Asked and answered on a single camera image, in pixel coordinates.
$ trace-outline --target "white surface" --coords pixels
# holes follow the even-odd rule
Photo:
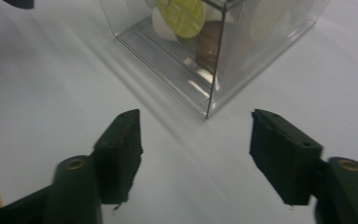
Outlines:
[[[332,156],[358,160],[358,0],[316,26],[211,119],[188,109],[116,42],[96,0],[0,1],[0,191],[11,203],[90,154],[121,112],[141,109],[145,154],[130,200],[104,223],[314,223],[284,205],[249,156],[255,108]]]

